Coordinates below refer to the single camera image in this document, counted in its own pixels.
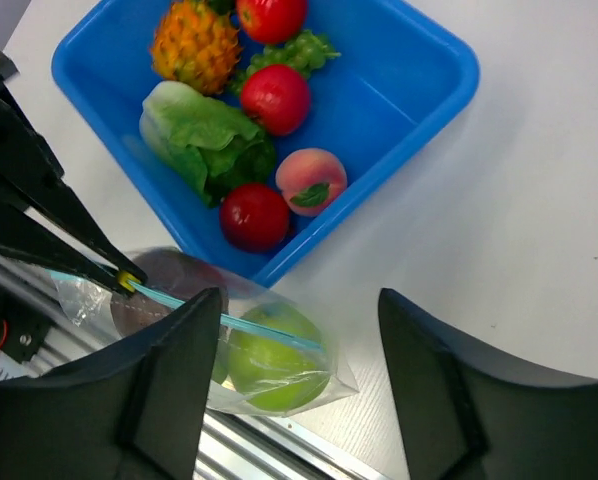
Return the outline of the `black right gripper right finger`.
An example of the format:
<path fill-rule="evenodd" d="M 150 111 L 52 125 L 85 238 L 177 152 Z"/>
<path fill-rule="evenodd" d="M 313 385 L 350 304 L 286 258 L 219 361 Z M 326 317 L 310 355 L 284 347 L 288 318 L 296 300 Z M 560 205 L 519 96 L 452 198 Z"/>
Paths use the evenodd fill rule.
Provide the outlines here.
<path fill-rule="evenodd" d="M 380 335 L 413 479 L 598 479 L 598 380 L 495 348 L 393 289 Z"/>

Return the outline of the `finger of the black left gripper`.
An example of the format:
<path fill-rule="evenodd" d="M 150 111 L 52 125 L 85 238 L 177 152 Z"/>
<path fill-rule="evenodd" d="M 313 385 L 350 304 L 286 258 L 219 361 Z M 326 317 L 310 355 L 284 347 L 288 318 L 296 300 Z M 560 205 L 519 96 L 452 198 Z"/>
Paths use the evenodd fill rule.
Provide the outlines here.
<path fill-rule="evenodd" d="M 110 268 L 89 259 L 12 205 L 1 201 L 0 255 L 124 293 L 124 287 Z"/>
<path fill-rule="evenodd" d="M 0 98 L 0 201 L 110 268 L 124 287 L 122 295 L 131 295 L 146 273 L 112 245 L 62 176 L 45 139 L 11 101 Z"/>

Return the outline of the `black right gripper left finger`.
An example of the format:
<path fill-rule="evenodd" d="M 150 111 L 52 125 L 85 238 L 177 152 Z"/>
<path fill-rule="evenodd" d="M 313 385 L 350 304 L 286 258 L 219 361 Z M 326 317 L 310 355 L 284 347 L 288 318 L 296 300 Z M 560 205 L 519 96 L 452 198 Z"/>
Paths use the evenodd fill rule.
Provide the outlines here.
<path fill-rule="evenodd" d="M 190 479 L 223 310 L 206 289 L 38 378 L 0 382 L 0 479 Z"/>

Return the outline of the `dark red fruit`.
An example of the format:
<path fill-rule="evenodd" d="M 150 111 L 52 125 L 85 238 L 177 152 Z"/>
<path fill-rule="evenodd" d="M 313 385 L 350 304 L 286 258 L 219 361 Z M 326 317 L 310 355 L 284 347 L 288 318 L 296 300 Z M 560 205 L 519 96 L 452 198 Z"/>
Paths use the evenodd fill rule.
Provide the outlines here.
<path fill-rule="evenodd" d="M 147 274 L 147 288 L 187 301 L 207 288 L 216 287 L 221 293 L 222 312 L 228 312 L 227 287 L 214 266 L 169 247 L 136 253 L 132 260 Z M 161 320 L 172 309 L 136 293 L 131 298 L 113 294 L 110 311 L 118 333 L 126 337 Z"/>

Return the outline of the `clear zip top bag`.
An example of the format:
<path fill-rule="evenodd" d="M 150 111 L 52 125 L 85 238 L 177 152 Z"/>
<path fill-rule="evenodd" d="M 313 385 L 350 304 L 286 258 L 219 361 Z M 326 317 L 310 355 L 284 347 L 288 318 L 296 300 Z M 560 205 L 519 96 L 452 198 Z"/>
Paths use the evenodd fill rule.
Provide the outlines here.
<path fill-rule="evenodd" d="M 260 410 L 247 402 L 247 397 L 238 393 L 228 377 L 223 384 L 219 385 L 210 381 L 207 405 L 214 410 L 231 414 L 252 414 L 273 417 L 287 417 L 310 409 L 332 403 L 334 401 L 350 397 L 357 393 L 358 386 L 354 375 L 348 365 L 345 354 L 341 351 L 338 341 L 335 338 L 335 329 L 326 314 L 314 307 L 306 307 L 264 288 L 248 279 L 235 273 L 229 272 L 214 266 L 224 278 L 227 287 L 229 305 L 228 312 L 221 313 L 220 326 L 245 333 L 259 335 L 265 338 L 274 339 L 284 345 L 294 346 L 298 349 L 314 350 L 316 352 L 327 352 L 330 358 L 330 381 L 324 391 L 315 400 L 302 408 L 292 410 L 288 413 L 272 413 Z M 52 272 L 50 278 L 57 289 L 59 303 L 66 316 L 77 326 L 82 324 L 88 326 L 100 326 L 110 323 L 120 340 L 122 337 L 114 326 L 110 311 L 111 292 L 87 279 L 72 276 L 70 274 Z M 178 300 L 166 294 L 159 293 L 147 288 L 144 284 L 136 285 L 135 292 L 142 293 L 150 299 L 172 309 L 172 313 L 185 301 Z M 250 309 L 268 303 L 283 302 L 312 321 L 321 330 L 325 346 L 302 339 L 297 336 L 244 320 L 242 316 Z"/>

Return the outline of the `green apple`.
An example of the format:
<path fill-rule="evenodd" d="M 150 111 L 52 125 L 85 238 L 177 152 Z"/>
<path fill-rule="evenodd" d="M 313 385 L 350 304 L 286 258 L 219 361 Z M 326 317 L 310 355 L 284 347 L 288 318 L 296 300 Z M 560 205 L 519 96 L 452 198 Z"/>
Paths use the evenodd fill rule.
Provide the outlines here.
<path fill-rule="evenodd" d="M 321 330 L 286 303 L 256 306 L 242 318 L 325 346 Z M 238 330 L 229 336 L 227 364 L 235 390 L 265 412 L 302 408 L 320 396 L 330 381 L 327 352 L 298 349 Z"/>

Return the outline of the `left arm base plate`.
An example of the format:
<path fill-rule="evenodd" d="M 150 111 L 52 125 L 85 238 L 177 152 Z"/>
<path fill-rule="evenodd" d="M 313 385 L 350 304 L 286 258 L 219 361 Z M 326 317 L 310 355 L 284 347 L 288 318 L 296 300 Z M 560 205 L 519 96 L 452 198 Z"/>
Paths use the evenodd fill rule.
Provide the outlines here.
<path fill-rule="evenodd" d="M 51 320 L 13 295 L 0 291 L 0 352 L 22 363 L 44 343 Z"/>

